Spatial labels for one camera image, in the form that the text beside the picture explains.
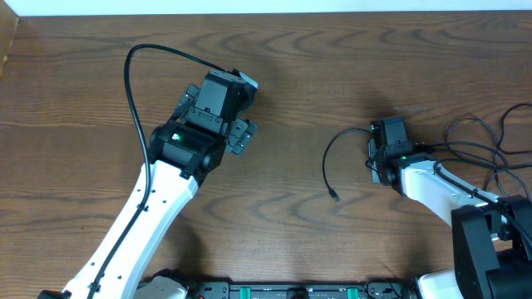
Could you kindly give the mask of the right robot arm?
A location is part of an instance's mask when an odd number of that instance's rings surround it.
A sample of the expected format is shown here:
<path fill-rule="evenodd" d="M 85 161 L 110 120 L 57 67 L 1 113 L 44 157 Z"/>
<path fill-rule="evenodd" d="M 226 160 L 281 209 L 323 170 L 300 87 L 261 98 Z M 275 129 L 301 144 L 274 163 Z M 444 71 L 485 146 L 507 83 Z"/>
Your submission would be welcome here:
<path fill-rule="evenodd" d="M 407 137 L 402 118 L 374 120 L 372 179 L 417 201 L 452 230 L 454 267 L 416 280 L 420 298 L 529 298 L 531 202 L 500 197 L 460 179 Z"/>

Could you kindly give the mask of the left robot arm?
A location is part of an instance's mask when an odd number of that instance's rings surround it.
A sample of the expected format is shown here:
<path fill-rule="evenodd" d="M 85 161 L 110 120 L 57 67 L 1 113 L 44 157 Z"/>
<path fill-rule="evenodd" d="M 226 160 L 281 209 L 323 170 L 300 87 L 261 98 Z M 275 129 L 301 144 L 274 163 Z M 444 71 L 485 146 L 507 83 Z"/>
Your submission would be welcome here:
<path fill-rule="evenodd" d="M 87 264 L 60 292 L 41 298 L 185 298 L 190 285 L 141 277 L 170 225 L 225 154 L 241 154 L 257 125 L 242 120 L 259 85 L 243 72 L 212 69 L 154 129 L 147 161 L 126 205 Z"/>

